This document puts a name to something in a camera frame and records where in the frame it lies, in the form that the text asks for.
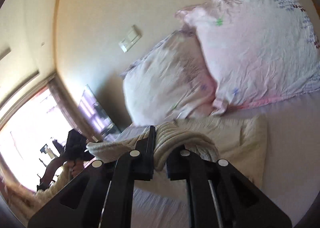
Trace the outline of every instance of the curtain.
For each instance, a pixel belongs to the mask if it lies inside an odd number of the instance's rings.
[[[57,74],[48,82],[48,88],[63,116],[72,128],[83,134],[90,142],[96,142],[95,139],[102,140],[102,136],[95,132],[91,125],[89,125],[88,121],[80,113],[75,102],[69,95]]]

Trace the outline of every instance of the pillow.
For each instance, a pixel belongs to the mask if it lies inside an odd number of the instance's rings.
[[[182,31],[153,49],[123,82],[127,110],[138,126],[210,115],[215,89],[196,36]]]
[[[216,99],[230,107],[319,90],[320,43],[298,0],[210,0],[176,16],[196,29]]]

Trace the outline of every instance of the light switch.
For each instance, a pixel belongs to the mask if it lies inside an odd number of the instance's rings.
[[[135,27],[132,26],[126,37],[119,42],[119,46],[123,52],[127,52],[140,38],[140,34],[137,32]]]

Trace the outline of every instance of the wall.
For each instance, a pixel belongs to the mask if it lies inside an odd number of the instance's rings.
[[[60,0],[57,71],[75,102],[88,84],[116,124],[129,125],[119,73],[179,28],[174,18],[179,8],[205,1]],[[123,53],[118,42],[132,25],[139,28],[142,38]]]
[[[0,110],[0,119],[25,93],[51,75],[55,0],[5,0],[0,9],[0,104],[12,90],[37,70],[39,74],[21,88]]]

